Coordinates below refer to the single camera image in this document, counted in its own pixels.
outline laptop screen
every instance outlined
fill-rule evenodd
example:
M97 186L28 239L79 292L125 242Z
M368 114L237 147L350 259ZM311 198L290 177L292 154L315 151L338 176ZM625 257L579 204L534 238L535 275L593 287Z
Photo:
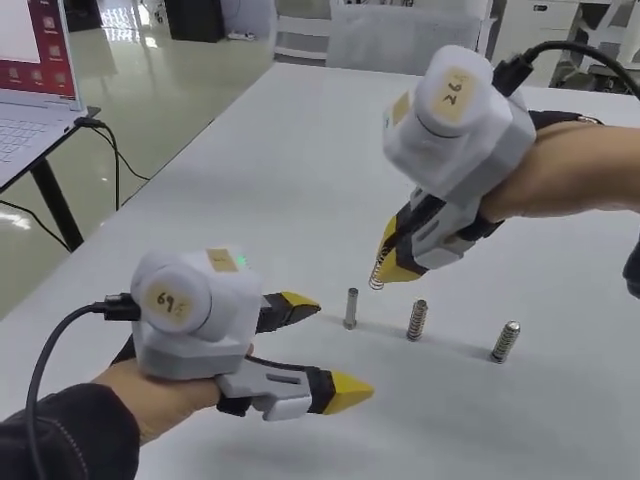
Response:
M75 99L58 0L0 0L0 89Z

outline red screen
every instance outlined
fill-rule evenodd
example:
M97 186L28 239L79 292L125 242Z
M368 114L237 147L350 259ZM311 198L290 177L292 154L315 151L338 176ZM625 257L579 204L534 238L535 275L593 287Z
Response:
M0 59L0 88L75 99L71 63L57 0L29 0L29 13L40 64Z

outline human hand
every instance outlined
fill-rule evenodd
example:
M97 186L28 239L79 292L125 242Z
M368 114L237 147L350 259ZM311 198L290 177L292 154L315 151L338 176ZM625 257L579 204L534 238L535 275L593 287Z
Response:
M131 340L115 362L93 383L110 387L133 414L140 429L140 444L155 440L195 412L213 407L220 390L213 380L171 381L143 375L131 358Z
M591 209L640 210L640 130L582 122L546 127L480 207L492 222Z

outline shiny floor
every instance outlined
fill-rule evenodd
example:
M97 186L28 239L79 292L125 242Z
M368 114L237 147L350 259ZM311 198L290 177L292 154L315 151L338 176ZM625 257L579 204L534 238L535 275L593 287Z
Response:
M120 150L149 176L169 162L270 65L265 45L176 42L137 0L102 0L103 30L71 35L85 102L102 108ZM89 131L50 157L85 237L114 211L114 159ZM126 199L143 182L122 174ZM57 232L33 180L26 176L1 197L32 209ZM0 319L68 253L28 215L0 205Z

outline metal spring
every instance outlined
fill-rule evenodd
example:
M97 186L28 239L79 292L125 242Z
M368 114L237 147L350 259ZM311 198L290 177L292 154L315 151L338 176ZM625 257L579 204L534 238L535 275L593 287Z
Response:
M427 321L427 302L424 300L418 300L413 304L413 310L411 311L411 321L409 322L409 328L407 329L407 339L412 342L417 342L422 337L422 330L424 324Z
M372 290L382 290L384 288L384 283L378 280L378 272L382 267L382 262L384 262L384 259L389 255L389 251L390 250L388 248L383 248L380 250L378 258L376 258L376 264L374 265L373 270L371 271L371 276L369 277L369 287L371 287Z
M504 363L507 360L509 352L513 348L514 343L520 335L520 324L518 322L508 322L502 329L500 337L493 347L491 357L497 363Z

